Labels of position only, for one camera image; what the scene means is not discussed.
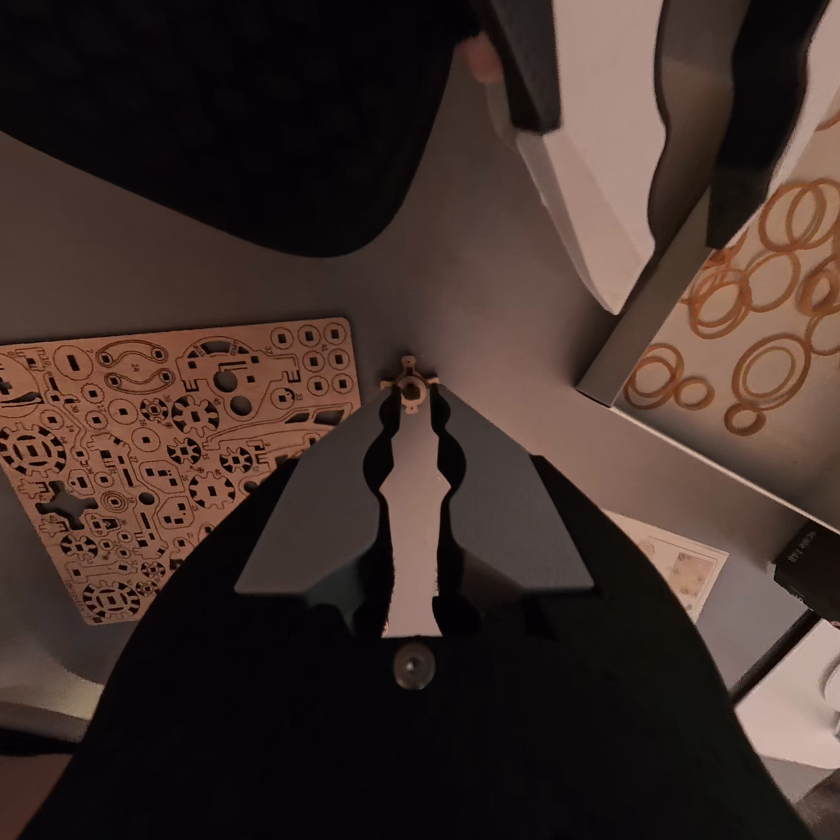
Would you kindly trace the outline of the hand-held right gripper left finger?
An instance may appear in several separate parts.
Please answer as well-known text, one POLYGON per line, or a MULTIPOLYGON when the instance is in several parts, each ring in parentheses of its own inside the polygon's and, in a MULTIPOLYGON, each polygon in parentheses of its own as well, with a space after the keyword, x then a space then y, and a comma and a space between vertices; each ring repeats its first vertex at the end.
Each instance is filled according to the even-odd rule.
POLYGON ((383 392, 299 458, 237 593, 335 606, 356 634, 383 635, 395 573, 381 489, 401 409, 398 392, 383 392))

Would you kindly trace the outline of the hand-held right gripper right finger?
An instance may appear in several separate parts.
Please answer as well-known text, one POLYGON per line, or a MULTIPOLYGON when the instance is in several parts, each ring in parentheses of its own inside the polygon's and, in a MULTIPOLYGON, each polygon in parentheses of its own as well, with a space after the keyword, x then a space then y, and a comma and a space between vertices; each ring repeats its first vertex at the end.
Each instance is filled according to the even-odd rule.
POLYGON ((440 508, 442 635, 478 632, 487 614, 532 595, 583 593, 594 581, 530 453, 446 387, 430 392, 440 508))

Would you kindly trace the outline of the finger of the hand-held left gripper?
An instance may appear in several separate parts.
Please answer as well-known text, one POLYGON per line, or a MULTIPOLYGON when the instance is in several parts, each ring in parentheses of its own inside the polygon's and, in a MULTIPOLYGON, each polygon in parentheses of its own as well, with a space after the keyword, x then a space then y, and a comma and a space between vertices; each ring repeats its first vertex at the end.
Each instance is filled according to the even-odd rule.
POLYGON ((655 252, 648 200, 666 129, 655 91, 661 1, 552 2, 560 127, 515 129, 503 84, 486 90, 581 280, 618 314, 655 252))
POLYGON ((659 20, 655 87, 665 147, 648 198, 657 242, 676 236, 706 191, 732 109, 737 1, 667 1, 659 20))

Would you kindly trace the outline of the small wooden gear assembly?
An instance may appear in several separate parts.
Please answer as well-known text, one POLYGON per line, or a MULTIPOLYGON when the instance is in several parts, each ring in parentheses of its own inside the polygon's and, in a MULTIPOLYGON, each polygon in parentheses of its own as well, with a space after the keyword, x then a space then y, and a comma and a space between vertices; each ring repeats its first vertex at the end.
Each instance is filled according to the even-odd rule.
POLYGON ((382 380, 382 390, 396 388, 401 397, 405 415, 413 416, 419 413, 432 385, 438 385, 440 379, 436 375, 424 375, 417 369, 415 356, 405 354, 401 359, 402 371, 394 380, 382 380))

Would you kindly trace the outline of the laser-cut wooden parts sheet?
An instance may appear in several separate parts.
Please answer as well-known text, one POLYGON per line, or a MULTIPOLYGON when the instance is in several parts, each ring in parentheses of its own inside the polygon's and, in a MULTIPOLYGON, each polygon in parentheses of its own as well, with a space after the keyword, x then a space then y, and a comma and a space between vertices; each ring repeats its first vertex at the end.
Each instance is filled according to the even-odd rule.
POLYGON ((361 406, 340 317, 5 344, 1 375, 2 468, 93 626, 361 406))

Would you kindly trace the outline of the person's left hand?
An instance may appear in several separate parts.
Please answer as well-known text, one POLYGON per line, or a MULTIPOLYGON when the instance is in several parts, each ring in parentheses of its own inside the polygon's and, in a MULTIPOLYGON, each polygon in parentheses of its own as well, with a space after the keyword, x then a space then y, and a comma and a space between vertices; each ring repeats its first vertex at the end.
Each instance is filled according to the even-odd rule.
POLYGON ((462 41, 458 45, 458 54, 479 84, 489 87, 503 82, 501 58, 485 31, 462 41))

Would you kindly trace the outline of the printed instruction leaflet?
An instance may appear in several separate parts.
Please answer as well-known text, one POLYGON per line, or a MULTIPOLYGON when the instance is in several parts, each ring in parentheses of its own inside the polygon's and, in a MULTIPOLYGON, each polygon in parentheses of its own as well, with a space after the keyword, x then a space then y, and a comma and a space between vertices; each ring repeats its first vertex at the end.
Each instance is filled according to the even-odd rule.
POLYGON ((647 556, 697 623, 729 553, 613 511, 603 511, 647 556))

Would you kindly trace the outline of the white cardboard box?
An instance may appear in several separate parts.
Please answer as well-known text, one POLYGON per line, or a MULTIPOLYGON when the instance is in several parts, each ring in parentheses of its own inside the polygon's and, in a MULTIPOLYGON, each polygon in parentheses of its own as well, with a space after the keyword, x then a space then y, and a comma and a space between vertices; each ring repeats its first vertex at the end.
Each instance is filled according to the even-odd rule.
POLYGON ((578 390, 838 532, 838 93, 719 251, 704 196, 578 390))

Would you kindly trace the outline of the pile of rubber bands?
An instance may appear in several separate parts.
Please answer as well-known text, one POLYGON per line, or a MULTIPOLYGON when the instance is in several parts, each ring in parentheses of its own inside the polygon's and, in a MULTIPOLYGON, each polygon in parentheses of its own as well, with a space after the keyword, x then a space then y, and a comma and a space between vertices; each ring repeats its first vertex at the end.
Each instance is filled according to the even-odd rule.
POLYGON ((676 339, 651 343, 623 385, 626 407, 668 404, 688 412, 731 396, 723 426, 747 437, 804 386, 814 361, 838 355, 838 180, 779 187, 756 222, 714 250, 679 297, 676 313, 701 360, 689 363, 676 339))

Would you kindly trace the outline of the black cardboard box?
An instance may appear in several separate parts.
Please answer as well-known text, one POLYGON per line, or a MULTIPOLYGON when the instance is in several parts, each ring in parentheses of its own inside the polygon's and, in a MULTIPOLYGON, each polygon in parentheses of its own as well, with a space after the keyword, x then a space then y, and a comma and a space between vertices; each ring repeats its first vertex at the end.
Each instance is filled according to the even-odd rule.
POLYGON ((839 627, 839 535, 809 521, 785 546, 773 578, 823 620, 839 627))

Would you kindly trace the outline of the black quilted cushion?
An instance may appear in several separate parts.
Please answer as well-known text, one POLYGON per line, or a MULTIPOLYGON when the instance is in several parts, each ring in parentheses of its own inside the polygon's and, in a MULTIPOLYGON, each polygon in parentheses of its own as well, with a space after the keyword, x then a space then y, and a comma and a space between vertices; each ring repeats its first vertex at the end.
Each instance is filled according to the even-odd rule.
POLYGON ((2 131, 281 253, 402 206, 468 2, 2 1, 2 131))

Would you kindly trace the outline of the white stand base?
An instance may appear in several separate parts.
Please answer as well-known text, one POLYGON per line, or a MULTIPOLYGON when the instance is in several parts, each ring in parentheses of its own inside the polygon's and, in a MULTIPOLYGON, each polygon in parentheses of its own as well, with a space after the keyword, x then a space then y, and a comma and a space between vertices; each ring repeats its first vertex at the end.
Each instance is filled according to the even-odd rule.
POLYGON ((803 614, 737 684, 738 719, 766 758, 839 767, 839 630, 803 614))

